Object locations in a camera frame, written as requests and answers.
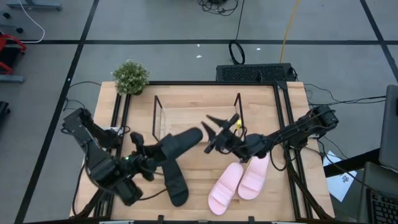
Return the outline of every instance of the green plant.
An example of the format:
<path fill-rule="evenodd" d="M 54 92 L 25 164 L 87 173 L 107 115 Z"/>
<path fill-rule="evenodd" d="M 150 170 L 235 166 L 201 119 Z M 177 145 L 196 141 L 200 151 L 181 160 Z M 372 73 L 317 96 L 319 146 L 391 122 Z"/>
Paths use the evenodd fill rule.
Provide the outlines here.
<path fill-rule="evenodd" d="M 121 94 L 139 93 L 149 83 L 149 71 L 132 60 L 118 65 L 111 74 L 116 81 L 116 89 Z"/>

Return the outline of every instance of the electrical cord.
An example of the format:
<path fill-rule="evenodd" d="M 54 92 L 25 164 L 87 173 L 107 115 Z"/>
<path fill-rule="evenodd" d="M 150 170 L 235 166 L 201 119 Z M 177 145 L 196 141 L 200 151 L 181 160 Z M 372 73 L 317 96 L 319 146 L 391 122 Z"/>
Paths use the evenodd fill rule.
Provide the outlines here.
<path fill-rule="evenodd" d="M 140 198 L 140 199 L 138 199 L 138 200 L 149 200 L 149 199 L 152 199 L 152 198 L 154 198 L 154 197 L 160 195 L 161 193 L 165 192 L 166 190 L 167 190 L 167 189 L 163 189 L 163 190 L 161 190 L 160 192 L 157 192 L 157 193 L 154 194 L 154 195 L 151 195 L 151 196 L 146 197 L 146 198 Z"/>
<path fill-rule="evenodd" d="M 306 83 L 306 84 L 304 84 L 304 86 L 313 86 L 313 87 L 315 87 L 315 88 L 318 88 L 319 90 L 327 91 L 327 92 L 329 93 L 331 99 L 335 101 L 335 102 L 333 102 L 333 103 L 321 103 L 321 104 L 311 103 L 312 106 L 323 106 L 323 105 L 331 106 L 331 105 L 337 105 L 337 104 L 340 104 L 340 103 L 345 103 L 345 104 L 369 104 L 369 103 L 379 103 L 379 102 L 383 102 L 383 101 L 385 101 L 385 100 L 372 101 L 372 102 L 360 102 L 360 101 L 362 101 L 362 100 L 375 100 L 375 99 L 380 99 L 380 98 L 385 98 L 385 97 L 386 97 L 386 96 L 384 95 L 384 96 L 373 96 L 373 97 L 365 97 L 365 98 L 359 98 L 359 99 L 354 99 L 354 100 L 344 100 L 344 101 L 341 101 L 341 100 L 337 100 L 337 99 L 333 96 L 333 94 L 331 93 L 330 90 L 327 90 L 327 89 L 325 89 L 325 88 L 320 88 L 319 86 L 316 86 L 316 85 L 311 84 L 311 83 Z"/>
<path fill-rule="evenodd" d="M 289 29 L 290 29 L 290 27 L 291 27 L 292 24 L 293 24 L 293 20 L 294 20 L 294 17 L 295 17 L 295 15 L 296 15 L 296 11 L 297 11 L 297 6 L 299 6 L 300 1 L 301 1 L 301 0 L 296 0 L 296 4 L 294 5 L 292 16 L 290 17 L 289 24 L 288 24 L 288 26 L 287 26 L 287 28 L 286 28 L 285 35 L 284 35 L 284 41 L 283 41 L 283 43 L 282 43 L 282 51 L 281 51 L 281 53 L 280 53 L 279 63 L 282 63 L 282 61 L 283 61 L 283 59 L 284 59 L 284 54 L 285 54 L 285 43 L 286 43 L 287 34 L 289 33 Z"/>
<path fill-rule="evenodd" d="M 238 31 L 236 32 L 235 40 L 238 39 L 239 29 L 241 28 L 241 20 L 242 20 L 243 6 L 244 6 L 244 0 L 242 1 L 242 10 L 241 10 L 241 15 L 239 16 Z"/>
<path fill-rule="evenodd" d="M 359 180 L 358 178 L 356 178 L 354 175 L 350 174 L 350 172 L 348 172 L 347 170 L 341 168 L 339 165 L 335 164 L 334 162 L 332 162 L 329 157 L 328 154 L 325 153 L 325 145 L 318 140 L 318 142 L 322 145 L 322 151 L 325 154 L 326 159 L 330 162 L 330 164 L 332 164 L 333 166 L 335 166 L 337 169 L 339 169 L 340 171 L 342 171 L 343 173 L 348 174 L 350 177 L 352 177 L 354 180 L 358 181 L 360 184 L 362 184 L 363 186 L 369 188 L 370 190 L 372 190 L 373 192 L 377 192 L 379 195 L 382 195 L 383 197 L 387 197 L 390 198 L 387 195 L 384 195 L 383 192 L 380 192 L 379 190 L 376 190 L 372 187 L 370 187 L 368 184 L 365 184 L 364 182 L 362 182 L 361 180 Z"/>
<path fill-rule="evenodd" d="M 312 148 L 307 147 L 307 146 L 304 146 L 304 148 L 309 149 L 309 150 L 311 150 L 311 151 L 314 151 L 314 152 L 318 153 L 319 156 L 321 156 L 321 157 L 322 157 L 322 155 L 323 155 L 322 153 L 320 153 L 320 152 L 317 151 L 316 149 L 312 149 Z M 333 156 L 333 157 L 339 158 L 339 159 L 341 159 L 341 160 L 344 160 L 344 159 L 342 159 L 342 158 L 340 158 L 340 157 L 338 157 L 338 156 L 332 155 L 332 154 L 328 154 L 328 156 Z"/>
<path fill-rule="evenodd" d="M 131 128 L 129 126 L 125 125 L 123 127 L 120 127 L 116 133 L 119 133 L 120 130 L 122 130 L 122 128 L 124 128 L 124 129 L 128 128 L 128 130 L 127 131 L 123 131 L 122 133 L 120 133 L 119 137 L 123 137 L 125 134 L 127 134 L 127 133 L 129 133 L 131 131 Z"/>
<path fill-rule="evenodd" d="M 343 155 L 346 159 L 348 159 L 348 156 L 344 155 L 343 151 L 340 149 L 340 147 L 337 146 L 336 143 L 334 143 L 332 140 L 328 139 L 326 136 L 324 136 L 324 138 L 328 141 L 330 141 L 333 145 L 336 146 L 336 148 L 340 151 L 341 155 Z"/>
<path fill-rule="evenodd" d="M 198 0 L 198 4 L 201 6 L 203 12 L 209 12 L 215 15 L 230 16 L 238 7 L 239 0 L 233 0 L 236 3 L 235 7 L 232 7 L 231 9 L 225 9 L 222 7 L 220 10 L 220 7 L 227 1 L 228 0 Z"/>
<path fill-rule="evenodd" d="M 72 88 L 72 87 L 74 87 L 74 86 L 77 86 L 77 85 L 80 85 L 80 84 L 84 84 L 84 83 L 91 83 L 91 84 L 95 84 L 95 85 L 101 86 L 101 84 L 96 83 L 96 82 L 93 82 L 93 81 L 83 81 L 83 82 L 78 82 L 78 83 L 75 83 L 75 84 L 71 85 L 71 86 L 69 87 L 69 89 Z M 81 104 L 81 105 L 83 106 L 84 109 L 86 109 L 86 106 L 85 106 L 82 102 L 80 102 L 80 101 L 78 101 L 78 100 L 69 100 L 69 99 L 66 97 L 66 98 L 65 98 L 65 101 L 66 101 L 67 103 L 66 103 L 66 105 L 63 107 L 63 110 L 62 110 L 62 111 L 66 111 L 66 110 L 77 110 L 77 109 L 75 109 L 75 108 L 68 108 L 68 107 L 67 107 L 70 101 L 77 102 L 77 103 Z"/>
<path fill-rule="evenodd" d="M 296 79 L 296 82 L 300 82 L 299 75 L 297 74 L 296 70 L 293 67 L 291 67 L 290 70 L 293 73 L 293 76 Z M 304 90 L 305 90 L 306 96 L 307 96 L 307 92 L 309 92 L 311 94 L 310 97 L 307 96 L 307 101 L 308 101 L 308 104 L 313 108 L 314 104 L 310 101 L 310 99 L 312 99 L 312 96 L 313 96 L 313 91 L 306 89 L 306 87 L 304 87 Z"/>
<path fill-rule="evenodd" d="M 248 129 L 247 129 L 246 127 L 242 127 L 242 129 L 243 129 L 243 131 L 242 131 L 241 135 L 239 136 L 239 140 L 241 140 L 241 141 L 243 141 L 243 140 L 242 140 L 243 137 L 246 137 L 246 133 L 247 133 L 247 131 L 248 131 Z M 223 151 L 220 150 L 219 152 L 220 152 L 221 154 L 228 155 L 228 154 L 230 154 L 231 152 L 233 152 L 233 151 L 235 151 L 235 150 L 237 150 L 237 149 L 241 149 L 241 148 L 243 148 L 243 147 L 247 147 L 247 146 L 248 146 L 248 145 L 243 145 L 243 146 L 235 147 L 235 146 L 237 145 L 237 143 L 239 143 L 239 141 L 235 141 L 235 142 L 232 144 L 230 150 L 227 150 L 226 152 L 223 152 Z"/>
<path fill-rule="evenodd" d="M 238 22 L 238 31 L 236 32 L 236 37 L 235 40 L 231 40 L 228 44 L 228 49 L 229 49 L 229 55 L 231 56 L 231 60 L 233 61 L 234 65 L 244 65 L 244 63 L 246 62 L 246 56 L 244 54 L 244 50 L 242 48 L 242 46 L 238 43 L 238 35 L 239 35 L 239 30 L 241 28 L 241 20 L 242 20 L 242 13 L 243 13 L 243 6 L 244 6 L 244 0 L 242 1 L 242 10 L 241 10 L 241 15 L 239 17 L 239 22 Z M 234 56 L 234 53 L 232 51 L 232 45 L 236 45 L 236 47 L 239 50 L 239 53 L 242 56 L 242 62 L 239 63 Z"/>
<path fill-rule="evenodd" d="M 321 115 L 323 115 L 323 114 L 325 114 L 325 113 L 329 113 L 329 112 L 331 112 L 331 111 L 332 111 L 332 112 L 335 112 L 335 110 L 324 111 L 324 112 L 322 112 L 322 113 L 319 113 L 319 114 L 315 115 L 314 117 L 312 117 L 312 119 L 314 119 L 314 118 L 316 118 L 316 117 L 319 117 L 319 116 L 321 116 Z M 304 124 L 307 124 L 308 122 L 310 122 L 310 120 L 308 120 L 308 121 L 302 123 L 302 124 L 301 124 L 299 127 L 297 127 L 297 128 L 302 127 Z M 272 157 L 272 150 L 273 150 L 273 147 L 275 146 L 275 142 L 276 142 L 279 138 L 281 138 L 281 137 L 282 137 L 282 136 L 279 135 L 279 136 L 277 136 L 277 137 L 274 139 L 274 141 L 272 142 L 272 145 L 271 145 L 271 149 L 270 149 L 270 151 L 269 151 L 269 157 L 270 157 L 270 160 L 271 160 L 271 164 L 272 164 L 272 166 L 274 166 L 274 168 L 275 168 L 276 170 L 278 170 L 278 171 L 283 171 L 283 170 L 285 170 L 285 169 L 287 168 L 287 164 L 288 164 L 289 162 L 292 162 L 292 161 L 294 161 L 294 160 L 296 159 L 296 156 L 295 156 L 293 159 L 289 160 L 289 161 L 285 158 L 286 163 L 285 163 L 285 165 L 284 165 L 282 168 L 279 168 L 279 167 L 276 166 L 276 164 L 275 164 L 275 162 L 274 162 L 274 159 L 273 159 L 273 157 Z M 260 139 L 260 140 L 258 140 L 257 142 L 253 143 L 251 146 L 255 146 L 256 144 L 260 143 L 261 141 L 265 141 L 265 140 L 264 140 L 264 139 Z M 248 146 L 248 145 L 243 145 L 243 146 L 239 146 L 238 148 L 242 148 L 242 147 L 249 147 L 249 146 Z M 287 149 L 285 148 L 285 146 L 282 145 L 282 148 L 283 148 L 283 150 L 284 150 L 284 153 L 290 153 L 289 150 L 287 150 Z"/>
<path fill-rule="evenodd" d="M 147 172 L 150 172 L 150 173 L 153 173 L 153 174 L 157 174 L 157 175 L 164 175 L 164 174 L 162 174 L 162 173 L 160 173 L 160 172 L 156 172 L 156 171 L 152 171 L 152 170 L 150 170 L 150 169 L 146 169 L 145 167 L 143 167 L 143 166 L 139 166 L 142 170 L 144 170 L 144 171 L 147 171 Z"/>
<path fill-rule="evenodd" d="M 43 27 L 40 26 L 36 21 L 34 21 L 34 20 L 30 17 L 30 15 L 28 15 L 28 13 L 26 12 L 26 10 L 25 10 L 25 8 L 24 8 L 24 5 L 21 3 L 21 0 L 18 0 L 18 2 L 19 2 L 19 4 L 21 5 L 21 8 L 22 8 L 22 10 L 24 11 L 25 15 L 26 15 L 34 24 L 36 24 L 40 29 L 42 29 L 42 31 L 43 31 L 42 38 L 40 38 L 39 40 L 37 40 L 37 41 L 21 41 L 21 42 L 24 43 L 24 44 L 37 44 L 37 43 L 40 43 L 40 42 L 44 39 L 45 30 L 44 30 Z"/>
<path fill-rule="evenodd" d="M 72 88 L 72 87 L 74 87 L 74 86 L 77 86 L 77 85 L 83 84 L 83 83 L 91 83 L 91 84 L 95 84 L 95 85 L 99 85 L 99 86 L 101 86 L 101 84 L 99 84 L 99 83 L 96 83 L 96 82 L 93 82 L 93 81 L 82 81 L 82 82 L 78 82 L 78 83 L 75 83 L 75 84 L 71 85 L 71 86 L 69 87 L 69 89 L 70 89 L 70 88 Z"/>
<path fill-rule="evenodd" d="M 79 191 L 79 186 L 80 186 L 80 179 L 81 179 L 81 174 L 83 173 L 83 169 L 85 168 L 85 165 L 82 165 L 80 171 L 79 171 L 79 176 L 77 177 L 77 183 L 76 183 L 76 187 L 75 187 L 75 193 L 73 194 L 73 201 L 72 201 L 72 212 L 73 215 L 76 217 L 77 216 L 77 212 L 76 212 L 76 208 L 75 208 L 75 203 L 76 203 L 76 196 L 77 196 L 77 192 Z"/>

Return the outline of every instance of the pink slipper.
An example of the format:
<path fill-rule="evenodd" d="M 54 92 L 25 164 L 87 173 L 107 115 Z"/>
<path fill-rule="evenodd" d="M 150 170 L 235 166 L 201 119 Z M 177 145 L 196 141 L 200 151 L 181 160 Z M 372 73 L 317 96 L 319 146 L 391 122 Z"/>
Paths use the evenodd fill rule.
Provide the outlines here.
<path fill-rule="evenodd" d="M 233 162 L 217 180 L 208 199 L 210 210 L 214 214 L 222 215 L 226 211 L 231 199 L 234 197 L 236 187 L 242 175 L 243 167 Z"/>
<path fill-rule="evenodd" d="M 238 194 L 241 198 L 251 200 L 256 198 L 266 181 L 266 172 L 269 162 L 269 154 L 263 158 L 253 157 L 243 175 L 238 187 Z"/>

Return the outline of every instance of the keyboard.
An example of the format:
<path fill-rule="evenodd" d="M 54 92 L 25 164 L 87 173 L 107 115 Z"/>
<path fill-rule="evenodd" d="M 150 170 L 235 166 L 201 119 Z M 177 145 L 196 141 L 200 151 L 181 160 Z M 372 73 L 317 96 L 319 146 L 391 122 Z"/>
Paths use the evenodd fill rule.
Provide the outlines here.
<path fill-rule="evenodd" d="M 386 197 L 366 189 L 370 223 L 398 224 L 398 197 Z"/>
<path fill-rule="evenodd" d="M 291 64 L 219 65 L 217 81 L 295 81 L 289 73 Z"/>

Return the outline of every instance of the gray floor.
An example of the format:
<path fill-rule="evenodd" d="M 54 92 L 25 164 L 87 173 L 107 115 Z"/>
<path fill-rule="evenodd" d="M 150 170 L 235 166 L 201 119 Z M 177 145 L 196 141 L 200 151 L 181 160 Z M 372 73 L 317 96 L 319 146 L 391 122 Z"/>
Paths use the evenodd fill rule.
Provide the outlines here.
<path fill-rule="evenodd" d="M 45 40 L 79 40 L 93 0 L 63 2 L 62 12 L 29 11 L 46 30 Z M 367 1 L 386 40 L 398 40 L 398 2 Z M 293 0 L 252 0 L 244 5 L 240 39 L 280 40 L 294 6 Z M 22 11 L 9 11 L 24 34 L 1 29 L 21 39 L 38 39 L 40 29 Z M 241 4 L 229 17 L 201 10 L 195 0 L 100 0 L 88 40 L 204 40 L 234 39 Z M 358 0 L 303 0 L 290 30 L 296 40 L 377 40 Z M 0 217 L 12 223 L 25 193 L 37 156 L 76 51 L 76 45 L 28 45 L 15 74 L 25 83 L 0 83 L 0 101 L 11 104 L 12 113 L 0 133 Z M 246 63 L 277 63 L 280 45 L 243 45 Z M 389 46 L 398 58 L 398 46 Z M 72 83 L 111 80 L 117 64 L 133 59 L 151 71 L 150 80 L 214 80 L 217 65 L 229 65 L 225 44 L 84 45 Z M 339 100 L 385 94 L 386 86 L 396 84 L 379 45 L 287 45 L 285 62 L 298 77 L 329 89 Z M 312 103 L 328 103 L 328 93 L 308 86 Z M 68 97 L 80 100 L 94 111 L 99 88 L 92 84 L 70 89 Z M 339 126 L 328 137 L 348 157 L 379 146 L 383 103 L 336 105 Z M 67 218 L 83 154 L 70 136 L 60 133 L 61 114 L 50 150 L 30 203 L 25 221 Z M 328 141 L 326 149 L 342 156 Z M 343 203 L 333 201 L 337 213 L 356 216 L 360 184 L 354 183 Z"/>

